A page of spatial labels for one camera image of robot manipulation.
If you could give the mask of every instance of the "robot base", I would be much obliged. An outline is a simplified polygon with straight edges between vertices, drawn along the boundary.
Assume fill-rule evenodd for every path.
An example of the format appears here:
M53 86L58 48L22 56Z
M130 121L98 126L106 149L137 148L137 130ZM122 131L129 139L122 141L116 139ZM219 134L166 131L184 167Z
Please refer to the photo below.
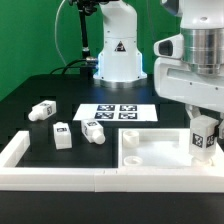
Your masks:
M96 85L100 85L100 86L112 88L112 89L133 88L136 86L146 85L147 84L147 75L145 78L138 79L138 80L132 81L132 82L111 82L111 81L105 81L103 79L94 79L94 83Z

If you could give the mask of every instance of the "warning label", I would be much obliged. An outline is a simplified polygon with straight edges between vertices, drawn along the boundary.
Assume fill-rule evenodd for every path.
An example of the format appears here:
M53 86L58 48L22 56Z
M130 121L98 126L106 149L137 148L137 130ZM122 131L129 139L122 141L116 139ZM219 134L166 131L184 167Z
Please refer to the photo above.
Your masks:
M115 51L117 51L117 52L126 52L125 47L124 47L124 45L123 45L123 43L121 41L117 45Z

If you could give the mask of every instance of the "white block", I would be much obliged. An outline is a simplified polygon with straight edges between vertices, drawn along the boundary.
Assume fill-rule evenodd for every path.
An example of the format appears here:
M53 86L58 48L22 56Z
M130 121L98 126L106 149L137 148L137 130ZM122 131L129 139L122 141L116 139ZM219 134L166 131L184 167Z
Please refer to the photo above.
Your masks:
M0 154L0 167L15 167L29 146L29 131L17 132Z
M215 126L218 123L218 120L205 115L191 120L189 152L192 156L201 161L208 161L215 155L217 142Z
M31 121L45 120L56 112L56 102L45 100L32 107L32 111L30 112L28 117Z
M105 136L103 127L94 119L81 121L82 133L85 135L90 143L103 144L105 142Z
M56 149L72 148L72 137L67 123L58 122L53 125Z

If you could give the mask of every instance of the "white cylindrical block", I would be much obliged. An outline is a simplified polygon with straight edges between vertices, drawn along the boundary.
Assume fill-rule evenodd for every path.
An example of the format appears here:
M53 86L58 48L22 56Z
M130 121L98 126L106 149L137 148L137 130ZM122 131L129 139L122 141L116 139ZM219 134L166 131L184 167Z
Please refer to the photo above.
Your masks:
M139 145L138 131L124 131L123 132L123 146L127 148L134 148Z
M127 156L124 158L125 166L140 166L142 165L143 160L138 156Z
M92 139L96 144L99 145L103 144L106 140L104 134L99 130L93 132Z

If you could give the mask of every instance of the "black and white pattern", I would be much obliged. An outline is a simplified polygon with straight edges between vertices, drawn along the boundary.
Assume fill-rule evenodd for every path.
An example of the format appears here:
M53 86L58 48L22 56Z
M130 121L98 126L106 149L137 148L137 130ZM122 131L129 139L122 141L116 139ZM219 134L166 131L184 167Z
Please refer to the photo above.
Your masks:
M137 111L136 105L121 105L120 111Z
M41 103L39 106L42 106L42 107L46 107L46 106L49 106L50 104L48 103Z
M115 105L99 105L97 111L114 111Z
M195 133L193 133L193 141L192 141L193 145L196 145L200 148L202 148L203 146L203 137L201 137L200 135L197 135Z
M57 132L65 132L67 131L67 128L57 128Z
M50 114L52 114L52 108L51 107L48 107L47 108L47 115L50 115Z
M114 117L114 113L110 113L110 112L97 112L95 114L95 119L110 120L110 119L113 119L113 117Z
M211 135L207 138L206 148L215 144L215 136Z
M97 123L96 122L89 122L89 123L87 123L90 127L93 127L93 126L97 126Z
M137 113L119 113L119 119L121 120L137 120Z

